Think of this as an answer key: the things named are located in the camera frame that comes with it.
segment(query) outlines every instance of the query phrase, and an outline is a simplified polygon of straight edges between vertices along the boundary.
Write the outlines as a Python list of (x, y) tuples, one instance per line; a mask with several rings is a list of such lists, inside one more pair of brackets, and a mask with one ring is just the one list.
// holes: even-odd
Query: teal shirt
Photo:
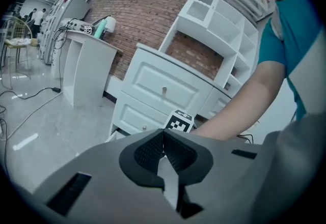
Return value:
[(310, 0), (283, 0), (276, 1), (276, 4), (279, 7), (284, 42), (275, 36), (269, 20), (262, 34), (258, 63), (276, 61), (285, 65), (286, 78), (297, 104), (296, 117), (300, 120), (306, 110), (288, 76), (314, 43), (322, 21)]

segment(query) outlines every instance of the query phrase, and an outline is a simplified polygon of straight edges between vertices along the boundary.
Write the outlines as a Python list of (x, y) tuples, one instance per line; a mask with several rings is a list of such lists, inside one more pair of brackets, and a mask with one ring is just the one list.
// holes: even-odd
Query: black slot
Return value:
[(235, 155), (238, 155), (238, 156), (241, 156), (241, 157), (244, 157), (244, 158), (248, 158), (248, 159), (255, 159), (256, 156), (257, 156), (257, 153), (251, 153), (251, 152), (247, 152), (247, 151), (243, 151), (243, 150), (233, 150), (231, 152), (232, 154), (235, 154)]
[(82, 193), (92, 176), (77, 173), (61, 190), (47, 203), (56, 213), (65, 216), (79, 195)]

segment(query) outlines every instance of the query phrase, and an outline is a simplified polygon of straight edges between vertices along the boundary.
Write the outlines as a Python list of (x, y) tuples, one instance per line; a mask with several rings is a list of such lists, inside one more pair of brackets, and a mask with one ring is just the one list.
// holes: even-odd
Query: chair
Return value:
[(2, 80), (2, 85), (6, 89), (12, 90), (12, 83), (11, 83), (11, 63), (10, 63), (10, 56), (11, 56), (11, 50), (15, 49), (16, 50), (16, 59), (15, 59), (15, 72), (16, 73), (21, 73), (17, 71), (17, 65), (19, 64), (19, 58), (20, 58), (20, 50), (22, 48), (25, 48), (26, 51), (26, 63), (27, 63), (27, 69), (28, 69), (28, 75), (26, 75), (29, 79), (31, 79), (30, 75), (30, 69), (29, 69), (29, 61), (28, 61), (28, 52), (27, 52), (27, 47), (31, 43), (31, 39), (28, 38), (28, 32), (30, 32), (30, 35), (32, 37), (32, 31), (30, 27), (21, 19), (16, 18), (16, 17), (11, 17), (3, 25), (3, 29), (6, 30), (6, 32), (3, 34), (2, 42), (3, 42), (3, 48), (1, 52), (1, 65), (0, 65), (0, 70), (2, 71), (2, 66), (6, 64), (6, 55), (7, 51), (9, 49), (9, 55), (8, 55), (8, 60), (9, 60), (9, 78), (10, 78), (10, 87), (6, 87), (3, 84)]

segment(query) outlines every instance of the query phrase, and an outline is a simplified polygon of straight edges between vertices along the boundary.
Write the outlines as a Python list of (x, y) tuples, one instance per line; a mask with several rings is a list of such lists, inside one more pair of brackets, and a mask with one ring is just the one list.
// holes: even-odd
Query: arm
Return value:
[(285, 66), (275, 61), (260, 63), (236, 96), (193, 134), (226, 140), (251, 127), (275, 100), (285, 77)]

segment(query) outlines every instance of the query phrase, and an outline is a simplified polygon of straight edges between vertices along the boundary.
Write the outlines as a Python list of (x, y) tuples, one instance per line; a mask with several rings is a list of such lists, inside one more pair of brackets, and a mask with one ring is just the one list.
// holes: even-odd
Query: brick wall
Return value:
[[(91, 0), (86, 22), (112, 15), (116, 29), (104, 40), (123, 51), (114, 59), (110, 74), (123, 80), (138, 42), (158, 49), (187, 0)], [(177, 33), (167, 54), (214, 79), (222, 57), (213, 50)]]

